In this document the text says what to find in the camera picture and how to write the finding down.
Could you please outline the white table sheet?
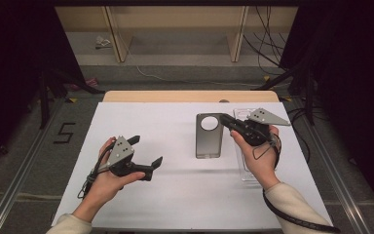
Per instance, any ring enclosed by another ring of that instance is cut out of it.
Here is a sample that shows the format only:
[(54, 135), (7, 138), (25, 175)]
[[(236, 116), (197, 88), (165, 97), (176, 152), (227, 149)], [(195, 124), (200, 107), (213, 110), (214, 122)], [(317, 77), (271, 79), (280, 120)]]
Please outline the white table sheet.
[(102, 102), (66, 186), (57, 212), (72, 212), (79, 191), (109, 137), (138, 136), (136, 164), (163, 160), (151, 180), (131, 183), (108, 202), (93, 227), (129, 231), (238, 232), (276, 230), (280, 224), (265, 205), (262, 189), (241, 175), (228, 133), (217, 158), (196, 156), (196, 117), (200, 113), (246, 112), (249, 102)]

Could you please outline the pink object on floor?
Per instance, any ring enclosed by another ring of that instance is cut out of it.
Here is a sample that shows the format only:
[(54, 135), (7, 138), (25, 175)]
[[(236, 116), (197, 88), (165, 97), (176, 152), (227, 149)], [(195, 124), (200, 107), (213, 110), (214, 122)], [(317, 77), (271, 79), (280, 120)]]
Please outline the pink object on floor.
[[(96, 87), (98, 85), (98, 80), (96, 78), (89, 78), (85, 80), (86, 84), (90, 87)], [(75, 84), (67, 84), (66, 88), (69, 91), (79, 91), (80, 87)]]

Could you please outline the black metal stand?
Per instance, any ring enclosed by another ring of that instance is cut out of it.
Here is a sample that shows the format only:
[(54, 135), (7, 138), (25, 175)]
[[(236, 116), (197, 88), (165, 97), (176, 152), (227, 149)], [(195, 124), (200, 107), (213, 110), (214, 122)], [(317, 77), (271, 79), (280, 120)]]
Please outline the black metal stand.
[(59, 69), (47, 69), (39, 76), (39, 96), (41, 106), (41, 129), (44, 129), (50, 120), (50, 107), (48, 91), (51, 91), (55, 98), (65, 98), (67, 89), (65, 84), (72, 84), (90, 94), (104, 94), (104, 91), (91, 87), (84, 79), (74, 78), (67, 72)]
[(313, 99), (315, 89), (313, 76), (314, 74), (310, 66), (299, 62), (293, 68), (285, 71), (272, 81), (262, 85), (261, 87), (255, 88), (255, 91), (268, 91), (287, 78), (292, 78), (287, 90), (293, 96), (304, 94), (304, 109), (306, 111), (309, 123), (313, 125), (315, 123), (313, 118)]

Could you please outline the black curtain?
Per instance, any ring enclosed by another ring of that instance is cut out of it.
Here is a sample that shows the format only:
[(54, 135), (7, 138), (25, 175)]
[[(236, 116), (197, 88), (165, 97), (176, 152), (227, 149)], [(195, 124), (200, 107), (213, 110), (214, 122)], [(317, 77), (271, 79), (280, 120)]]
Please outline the black curtain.
[(49, 0), (0, 0), (0, 147), (35, 96), (40, 75), (55, 71), (82, 82), (55, 7)]
[(318, 94), (374, 192), (374, 0), (290, 0), (298, 7), (282, 64), (324, 41), (315, 66)]

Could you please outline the clear plastic tray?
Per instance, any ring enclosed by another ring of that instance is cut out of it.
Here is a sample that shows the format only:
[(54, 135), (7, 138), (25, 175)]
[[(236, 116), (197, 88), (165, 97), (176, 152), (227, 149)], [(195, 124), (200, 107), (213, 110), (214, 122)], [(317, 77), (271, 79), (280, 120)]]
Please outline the clear plastic tray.
[(236, 154), (238, 158), (239, 172), (240, 172), (242, 181), (257, 182), (257, 179), (254, 177), (254, 175), (251, 173), (251, 171), (247, 168), (245, 164), (244, 156), (243, 156), (241, 149), (236, 145), (235, 150), (236, 150)]

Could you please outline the crumpled white paper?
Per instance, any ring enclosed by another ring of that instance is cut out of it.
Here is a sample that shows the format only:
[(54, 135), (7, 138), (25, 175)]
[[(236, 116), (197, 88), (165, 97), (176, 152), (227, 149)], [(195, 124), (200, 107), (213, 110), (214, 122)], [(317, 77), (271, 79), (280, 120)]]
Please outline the crumpled white paper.
[(111, 47), (112, 47), (112, 44), (108, 39), (105, 39), (101, 36), (97, 36), (95, 38), (95, 48), (97, 50), (104, 49), (104, 48), (111, 48)]

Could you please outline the light wooden shelf unit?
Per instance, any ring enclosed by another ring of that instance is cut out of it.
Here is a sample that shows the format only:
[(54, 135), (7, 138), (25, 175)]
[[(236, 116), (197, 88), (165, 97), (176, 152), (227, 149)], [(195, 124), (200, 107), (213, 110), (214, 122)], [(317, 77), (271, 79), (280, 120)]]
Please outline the light wooden shelf unit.
[(63, 29), (105, 31), (118, 62), (126, 60), (132, 37), (145, 31), (221, 32), (227, 36), (232, 62), (240, 57), (243, 35), (268, 28), (288, 33), (296, 7), (57, 7)]

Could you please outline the person's left hand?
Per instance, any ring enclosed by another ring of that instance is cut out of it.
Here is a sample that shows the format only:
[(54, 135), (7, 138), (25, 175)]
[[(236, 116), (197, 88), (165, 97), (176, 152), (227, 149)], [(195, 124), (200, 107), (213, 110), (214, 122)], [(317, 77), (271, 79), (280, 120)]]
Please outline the person's left hand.
[(145, 177), (143, 172), (135, 172), (122, 177), (111, 172), (101, 173), (95, 179), (90, 192), (72, 213), (75, 217), (92, 222), (99, 210), (127, 184)]

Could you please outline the person's right hand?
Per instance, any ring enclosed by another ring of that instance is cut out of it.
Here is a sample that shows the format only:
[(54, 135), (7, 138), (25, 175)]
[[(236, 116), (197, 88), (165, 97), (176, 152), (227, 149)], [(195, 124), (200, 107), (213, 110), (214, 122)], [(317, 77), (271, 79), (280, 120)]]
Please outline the person's right hand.
[(236, 131), (231, 132), (231, 137), (241, 149), (247, 168), (265, 190), (280, 183), (275, 172), (277, 154), (273, 146), (269, 143), (251, 146)]

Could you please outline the silver phone case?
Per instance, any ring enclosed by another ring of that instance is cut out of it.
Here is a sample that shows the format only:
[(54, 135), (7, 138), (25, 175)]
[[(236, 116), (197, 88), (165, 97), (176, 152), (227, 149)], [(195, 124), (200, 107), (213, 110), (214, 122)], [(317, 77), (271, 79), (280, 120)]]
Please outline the silver phone case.
[(196, 157), (198, 159), (219, 158), (223, 138), (220, 113), (196, 115)]

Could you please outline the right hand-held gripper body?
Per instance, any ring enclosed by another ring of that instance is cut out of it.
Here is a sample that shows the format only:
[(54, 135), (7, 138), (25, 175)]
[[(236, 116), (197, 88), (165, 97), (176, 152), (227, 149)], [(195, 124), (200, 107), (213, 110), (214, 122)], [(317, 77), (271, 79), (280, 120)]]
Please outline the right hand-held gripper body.
[(232, 129), (238, 132), (251, 146), (271, 141), (271, 125), (289, 126), (290, 123), (264, 108), (237, 108), (234, 110)]

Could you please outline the metal floor rail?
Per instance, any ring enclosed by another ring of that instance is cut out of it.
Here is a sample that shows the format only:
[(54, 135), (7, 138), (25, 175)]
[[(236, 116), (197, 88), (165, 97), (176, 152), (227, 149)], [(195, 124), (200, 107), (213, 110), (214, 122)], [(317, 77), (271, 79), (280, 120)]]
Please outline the metal floor rail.
[(0, 153), (0, 229), (62, 106), (62, 99), (51, 100), (49, 120), (44, 127), (41, 127), (40, 104), (32, 104), (4, 144), (3, 151)]
[(364, 219), (359, 205), (355, 201), (352, 193), (349, 191), (347, 183), (343, 180), (341, 174), (337, 170), (336, 164), (332, 161), (328, 150), (325, 148), (325, 145), (318, 134), (316, 126), (312, 125), (308, 119), (307, 109), (304, 107), (305, 102), (302, 99), (295, 99), (294, 105), (297, 108), (302, 109), (301, 118), (303, 119), (307, 136), (313, 141), (326, 177), (332, 185), (334, 194), (338, 197), (339, 204), (343, 208), (347, 219), (350, 221), (355, 234), (370, 234), (369, 226)]

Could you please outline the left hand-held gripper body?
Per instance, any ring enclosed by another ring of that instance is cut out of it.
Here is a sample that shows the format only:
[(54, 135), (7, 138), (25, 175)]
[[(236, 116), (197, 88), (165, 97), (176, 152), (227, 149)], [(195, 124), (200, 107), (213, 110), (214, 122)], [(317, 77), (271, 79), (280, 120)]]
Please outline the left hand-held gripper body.
[(107, 169), (115, 176), (128, 176), (135, 172), (143, 172), (142, 180), (150, 181), (153, 170), (150, 166), (137, 165), (132, 161), (134, 149), (129, 145), (128, 140), (119, 136), (107, 161)]

